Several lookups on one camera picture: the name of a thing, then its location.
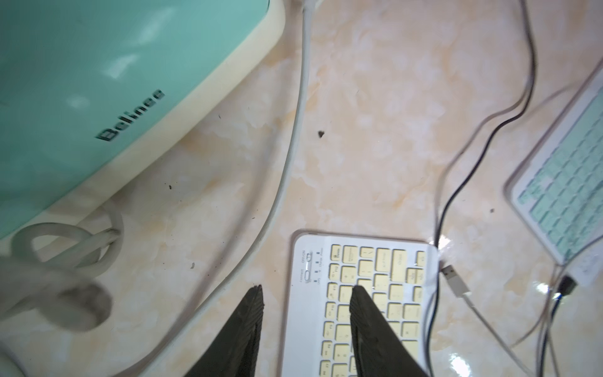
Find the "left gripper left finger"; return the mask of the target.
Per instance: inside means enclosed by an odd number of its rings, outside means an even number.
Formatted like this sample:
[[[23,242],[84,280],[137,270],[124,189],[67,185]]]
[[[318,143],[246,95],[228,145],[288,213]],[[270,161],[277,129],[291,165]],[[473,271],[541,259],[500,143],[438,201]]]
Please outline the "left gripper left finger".
[[[187,376],[253,377],[261,342],[262,286],[250,288]]]

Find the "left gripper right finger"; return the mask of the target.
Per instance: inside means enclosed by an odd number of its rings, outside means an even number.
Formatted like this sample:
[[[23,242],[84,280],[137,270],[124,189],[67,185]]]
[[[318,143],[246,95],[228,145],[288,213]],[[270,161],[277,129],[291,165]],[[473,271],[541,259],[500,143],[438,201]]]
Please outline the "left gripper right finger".
[[[378,310],[364,287],[350,300],[350,325],[356,372],[363,377],[425,376]]]

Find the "yellow wireless keyboard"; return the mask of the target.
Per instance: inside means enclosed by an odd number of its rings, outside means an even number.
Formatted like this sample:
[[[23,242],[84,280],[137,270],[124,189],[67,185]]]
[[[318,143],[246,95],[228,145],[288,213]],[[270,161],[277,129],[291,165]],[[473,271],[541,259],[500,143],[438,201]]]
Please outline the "yellow wireless keyboard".
[[[437,272],[428,243],[299,232],[281,375],[428,375]]]

